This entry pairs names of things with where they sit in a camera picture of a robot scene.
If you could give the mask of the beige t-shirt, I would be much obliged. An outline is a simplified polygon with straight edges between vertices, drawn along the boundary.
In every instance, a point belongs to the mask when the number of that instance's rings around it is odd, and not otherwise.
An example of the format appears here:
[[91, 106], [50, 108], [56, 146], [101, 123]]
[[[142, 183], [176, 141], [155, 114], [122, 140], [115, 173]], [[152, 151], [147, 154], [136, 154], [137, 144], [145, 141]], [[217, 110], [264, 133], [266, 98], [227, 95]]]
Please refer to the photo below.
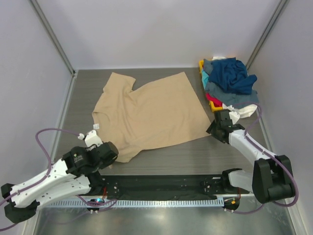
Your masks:
[[92, 112], [98, 136], [117, 147], [117, 162], [208, 135], [211, 121], [184, 72], [136, 90], [135, 82], [113, 72]]

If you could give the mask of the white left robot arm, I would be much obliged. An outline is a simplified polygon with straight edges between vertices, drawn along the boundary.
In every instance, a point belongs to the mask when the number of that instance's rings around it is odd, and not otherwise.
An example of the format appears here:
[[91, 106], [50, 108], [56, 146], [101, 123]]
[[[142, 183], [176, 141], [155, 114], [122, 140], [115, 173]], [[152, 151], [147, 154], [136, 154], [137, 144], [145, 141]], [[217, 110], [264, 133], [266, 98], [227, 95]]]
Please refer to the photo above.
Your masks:
[[19, 185], [4, 184], [1, 194], [7, 202], [6, 218], [17, 224], [53, 202], [76, 195], [99, 195], [104, 189], [99, 170], [111, 165], [117, 156], [118, 150], [112, 142], [89, 148], [76, 146], [32, 179]]

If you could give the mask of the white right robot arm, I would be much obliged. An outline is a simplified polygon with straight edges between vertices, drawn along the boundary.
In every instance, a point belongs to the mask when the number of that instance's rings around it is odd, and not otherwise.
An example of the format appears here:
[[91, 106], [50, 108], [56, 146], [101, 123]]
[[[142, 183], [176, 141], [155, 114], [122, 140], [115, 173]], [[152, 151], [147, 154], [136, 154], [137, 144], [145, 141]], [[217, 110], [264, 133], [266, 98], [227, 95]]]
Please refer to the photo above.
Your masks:
[[291, 203], [286, 204], [287, 207], [297, 202], [298, 187], [287, 156], [278, 156], [268, 151], [242, 125], [233, 125], [231, 121], [212, 122], [207, 133], [237, 149], [253, 165], [252, 173], [242, 169], [225, 170], [223, 175], [228, 185], [252, 192], [262, 204], [278, 204], [278, 200], [286, 198], [294, 198]]

